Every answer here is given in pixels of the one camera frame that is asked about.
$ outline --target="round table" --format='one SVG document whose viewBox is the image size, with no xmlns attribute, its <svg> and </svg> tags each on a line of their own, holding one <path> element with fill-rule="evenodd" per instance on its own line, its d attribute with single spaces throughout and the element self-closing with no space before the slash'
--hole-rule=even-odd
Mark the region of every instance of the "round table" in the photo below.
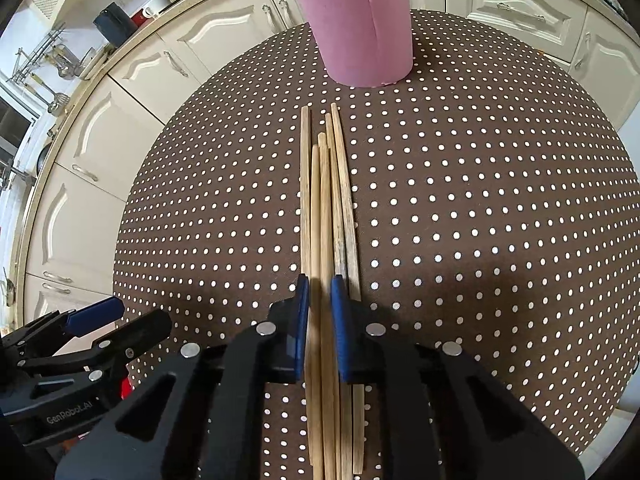
<svg viewBox="0 0 640 480">
<path fill-rule="evenodd" d="M 363 302 L 409 340 L 455 340 L 580 453 L 638 354 L 638 181 L 602 111 L 541 52 L 416 10 L 412 72 L 328 78 L 308 25 L 220 70 L 178 110 L 131 189 L 114 264 L 126 319 L 164 308 L 213 346 L 266 317 L 300 272 L 300 108 L 340 106 Z M 380 475 L 375 391 L 366 470 Z M 270 385 L 263 473 L 310 478 L 300 384 Z"/>
</svg>

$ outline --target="table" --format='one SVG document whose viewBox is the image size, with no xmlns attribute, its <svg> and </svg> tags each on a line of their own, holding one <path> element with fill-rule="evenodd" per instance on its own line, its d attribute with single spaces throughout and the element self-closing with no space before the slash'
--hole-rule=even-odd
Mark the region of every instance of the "table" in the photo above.
<svg viewBox="0 0 640 480">
<path fill-rule="evenodd" d="M 300 108 L 337 102 L 363 302 L 412 341 L 455 340 L 573 451 L 595 437 L 638 355 L 638 181 L 596 103 L 542 53 L 415 10 L 413 71 L 377 89 L 328 78 L 308 25 L 261 43 L 178 110 L 131 189 L 114 292 L 164 308 L 171 337 L 228 342 L 300 272 Z M 365 479 L 380 475 L 367 388 Z M 268 389 L 263 473 L 310 478 L 301 385 Z"/>
</svg>

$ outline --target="cabinet handle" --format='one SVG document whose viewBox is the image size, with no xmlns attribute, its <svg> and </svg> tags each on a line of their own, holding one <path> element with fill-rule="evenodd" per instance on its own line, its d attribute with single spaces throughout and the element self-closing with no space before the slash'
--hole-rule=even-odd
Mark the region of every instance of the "cabinet handle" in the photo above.
<svg viewBox="0 0 640 480">
<path fill-rule="evenodd" d="M 174 59 L 174 56 L 172 56 L 168 50 L 164 51 L 164 55 L 169 60 L 169 63 L 171 63 L 171 66 L 174 68 L 176 72 L 180 72 L 183 76 L 189 77 L 189 74 L 187 74 L 187 71 L 183 69 L 180 65 L 178 65 L 177 61 Z"/>
<path fill-rule="evenodd" d="M 47 290 L 55 290 L 60 294 L 71 294 L 71 289 L 69 288 L 60 288 L 58 286 L 49 285 L 49 283 L 43 283 L 42 288 L 46 288 Z"/>
<path fill-rule="evenodd" d="M 85 177 L 90 178 L 94 182 L 98 182 L 98 177 L 96 177 L 93 173 L 91 173 L 91 171 L 83 170 L 77 164 L 72 164 L 71 169 L 74 171 L 77 171 L 78 173 L 82 173 Z"/>
<path fill-rule="evenodd" d="M 48 278 L 49 280 L 54 280 L 55 282 L 60 282 L 60 283 L 73 283 L 74 282 L 74 280 L 72 280 L 71 278 L 64 278 L 63 276 L 59 276 L 57 274 L 54 274 L 53 272 L 49 272 L 48 270 L 44 270 L 42 275 L 45 278 Z"/>
<path fill-rule="evenodd" d="M 582 57 L 578 61 L 575 62 L 574 68 L 576 70 L 578 70 L 585 61 L 587 61 L 587 58 L 591 54 L 591 33 L 590 32 L 587 32 L 584 35 L 584 46 L 585 46 L 585 49 L 586 49 L 584 54 L 582 55 Z"/>
<path fill-rule="evenodd" d="M 282 9 L 282 18 L 284 19 L 284 24 L 287 28 L 291 28 L 295 25 L 293 22 L 293 17 L 291 15 L 291 11 L 289 10 L 289 3 L 287 0 L 280 0 L 278 5 Z"/>
<path fill-rule="evenodd" d="M 531 14 L 530 12 L 525 12 L 524 10 L 515 9 L 514 7 L 511 7 L 509 4 L 506 4 L 504 2 L 499 2 L 496 7 L 498 7 L 498 9 L 515 12 L 516 14 L 520 14 L 521 16 L 526 16 L 527 18 L 533 18 L 534 20 L 538 20 L 539 22 L 546 23 L 546 18 L 542 14 Z"/>
<path fill-rule="evenodd" d="M 274 34 L 279 33 L 279 30 L 276 28 L 276 24 L 273 21 L 273 13 L 271 12 L 271 7 L 267 4 L 262 6 L 262 12 L 267 15 L 267 22 L 269 23 L 269 28 Z"/>
</svg>

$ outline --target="pink container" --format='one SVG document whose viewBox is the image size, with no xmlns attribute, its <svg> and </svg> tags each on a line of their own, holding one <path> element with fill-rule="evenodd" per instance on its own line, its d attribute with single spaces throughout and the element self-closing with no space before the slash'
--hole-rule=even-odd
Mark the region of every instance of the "pink container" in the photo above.
<svg viewBox="0 0 640 480">
<path fill-rule="evenodd" d="M 299 0 L 329 76 L 373 88 L 414 63 L 409 0 Z"/>
</svg>

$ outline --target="silver screw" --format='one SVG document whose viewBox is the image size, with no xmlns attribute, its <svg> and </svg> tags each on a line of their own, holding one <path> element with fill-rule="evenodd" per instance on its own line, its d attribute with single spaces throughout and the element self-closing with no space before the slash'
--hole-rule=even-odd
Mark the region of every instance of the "silver screw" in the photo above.
<svg viewBox="0 0 640 480">
<path fill-rule="evenodd" d="M 372 335 L 374 337 L 380 337 L 381 335 L 385 335 L 386 328 L 384 325 L 380 323 L 369 323 L 367 325 L 367 334 Z"/>
<path fill-rule="evenodd" d="M 100 380 L 101 378 L 102 378 L 102 370 L 94 370 L 89 374 L 89 380 L 92 382 Z"/>
<path fill-rule="evenodd" d="M 462 346 L 455 341 L 447 341 L 442 345 L 442 351 L 447 355 L 455 357 L 462 354 Z"/>
<path fill-rule="evenodd" d="M 260 335 L 271 335 L 276 331 L 276 326 L 271 321 L 263 321 L 258 323 L 255 331 Z"/>
<path fill-rule="evenodd" d="M 187 359 L 196 357 L 196 355 L 200 353 L 200 345 L 198 345 L 198 343 L 186 343 L 180 348 L 180 353 L 182 357 L 186 357 Z"/>
</svg>

